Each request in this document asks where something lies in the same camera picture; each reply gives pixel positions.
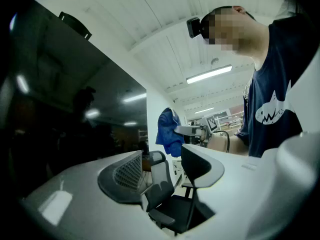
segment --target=navy t-shirt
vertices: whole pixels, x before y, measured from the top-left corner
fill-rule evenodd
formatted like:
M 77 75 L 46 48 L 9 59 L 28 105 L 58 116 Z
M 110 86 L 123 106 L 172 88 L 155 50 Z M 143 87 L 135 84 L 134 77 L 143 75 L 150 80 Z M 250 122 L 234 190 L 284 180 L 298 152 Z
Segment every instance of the navy t-shirt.
M 303 15 L 269 25 L 269 47 L 262 68 L 254 71 L 244 122 L 237 136 L 249 146 L 249 156 L 278 148 L 302 128 L 286 93 L 307 68 L 319 45 Z

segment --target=cable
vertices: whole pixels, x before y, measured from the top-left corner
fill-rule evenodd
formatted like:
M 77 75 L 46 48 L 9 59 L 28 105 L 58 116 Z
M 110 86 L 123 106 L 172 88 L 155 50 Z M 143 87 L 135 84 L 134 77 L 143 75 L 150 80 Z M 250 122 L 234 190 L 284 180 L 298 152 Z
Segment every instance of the cable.
M 229 148 L 230 148 L 229 133 L 227 133 L 225 130 L 216 130 L 214 133 L 225 133 L 226 134 L 226 152 L 229 153 Z
M 183 168 L 180 169 L 180 170 L 178 170 L 178 166 L 176 166 L 175 164 L 174 164 L 173 166 L 176 168 L 176 170 L 177 170 L 178 172 L 181 172 L 181 171 L 183 170 Z

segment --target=office chair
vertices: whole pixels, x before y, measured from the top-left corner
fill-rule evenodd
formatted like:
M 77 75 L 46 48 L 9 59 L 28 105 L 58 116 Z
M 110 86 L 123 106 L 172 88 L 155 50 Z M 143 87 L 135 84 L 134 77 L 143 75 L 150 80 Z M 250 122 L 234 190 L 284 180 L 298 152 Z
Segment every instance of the office chair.
M 162 152 L 150 152 L 150 165 L 153 185 L 145 193 L 148 200 L 146 211 L 161 229 L 168 228 L 175 235 L 182 234 L 188 229 L 192 199 L 172 195 L 175 188 L 170 178 L 168 161 Z

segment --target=blue jacket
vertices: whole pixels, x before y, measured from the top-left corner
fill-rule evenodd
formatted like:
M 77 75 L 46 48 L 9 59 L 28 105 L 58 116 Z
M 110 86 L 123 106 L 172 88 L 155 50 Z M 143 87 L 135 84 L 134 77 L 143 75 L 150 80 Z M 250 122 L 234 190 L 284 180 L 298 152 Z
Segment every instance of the blue jacket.
M 173 157 L 181 156 L 181 147 L 185 143 L 184 137 L 174 132 L 176 126 L 180 126 L 179 116 L 175 111 L 167 107 L 159 116 L 158 119 L 158 134 L 155 144 L 163 145 L 167 154 Z

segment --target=black chair seat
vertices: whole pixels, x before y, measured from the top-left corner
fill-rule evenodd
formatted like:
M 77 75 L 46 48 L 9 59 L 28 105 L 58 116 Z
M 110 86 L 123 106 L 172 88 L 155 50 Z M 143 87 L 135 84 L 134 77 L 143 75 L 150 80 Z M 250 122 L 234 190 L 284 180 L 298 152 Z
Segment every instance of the black chair seat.
M 182 234 L 187 231 L 188 215 L 192 199 L 179 195 L 173 195 L 160 206 L 155 208 L 159 212 L 175 219 L 175 222 L 166 228 Z

